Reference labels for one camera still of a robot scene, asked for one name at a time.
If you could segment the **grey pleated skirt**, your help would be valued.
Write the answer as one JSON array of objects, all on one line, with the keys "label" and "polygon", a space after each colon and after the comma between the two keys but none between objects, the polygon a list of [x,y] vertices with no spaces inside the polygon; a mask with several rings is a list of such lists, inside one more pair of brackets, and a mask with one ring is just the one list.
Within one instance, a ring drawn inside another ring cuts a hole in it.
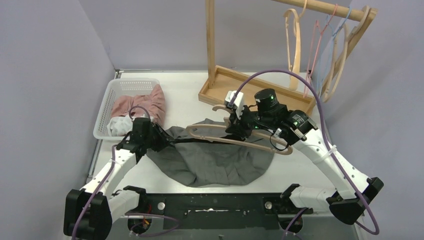
[{"label": "grey pleated skirt", "polygon": [[185,128],[166,130],[177,142],[146,153],[169,178],[188,187],[208,185],[244,186],[261,177],[269,168],[272,152],[226,143],[191,139]]}]

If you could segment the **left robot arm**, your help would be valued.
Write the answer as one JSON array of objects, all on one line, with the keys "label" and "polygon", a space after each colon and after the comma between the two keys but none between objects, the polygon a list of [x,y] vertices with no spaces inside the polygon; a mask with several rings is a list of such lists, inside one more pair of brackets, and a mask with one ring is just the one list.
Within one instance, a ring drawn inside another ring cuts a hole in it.
[{"label": "left robot arm", "polygon": [[111,158],[97,175],[67,194],[63,233],[73,240],[105,240],[120,217],[152,216],[144,188],[129,185],[117,195],[114,191],[149,150],[160,152],[173,143],[174,138],[157,123],[137,117],[132,130],[111,147]]}]

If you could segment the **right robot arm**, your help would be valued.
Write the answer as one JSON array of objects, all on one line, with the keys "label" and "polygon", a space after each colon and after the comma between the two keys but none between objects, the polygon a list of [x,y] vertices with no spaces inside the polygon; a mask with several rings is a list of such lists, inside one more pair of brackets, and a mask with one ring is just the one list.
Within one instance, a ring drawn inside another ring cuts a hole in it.
[{"label": "right robot arm", "polygon": [[257,110],[251,111],[241,91],[227,93],[224,105],[231,111],[227,133],[247,138],[254,130],[268,131],[305,155],[333,184],[333,188],[310,188],[293,183],[282,194],[282,209],[289,214],[303,208],[329,211],[344,224],[358,223],[383,181],[354,167],[304,111],[279,103],[274,89],[260,90],[254,99]]}]

